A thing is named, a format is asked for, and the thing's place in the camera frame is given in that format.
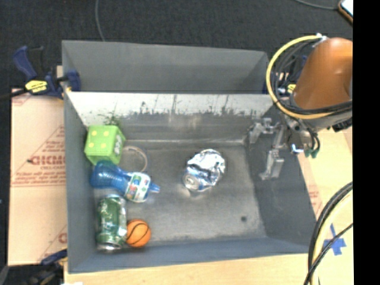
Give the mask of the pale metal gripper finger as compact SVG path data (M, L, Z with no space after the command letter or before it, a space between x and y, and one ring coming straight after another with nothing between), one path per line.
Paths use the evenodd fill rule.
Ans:
M284 157L280 155L280 151L285 147L283 142L284 132L285 129L277 129L275 132L267 154L265 170L259 174L259 177L264 181L277 179L280 176L284 164Z
M279 122L274 123L271 118L261 118L248 129L248 142L255 144L262 134L274 134L280 126Z

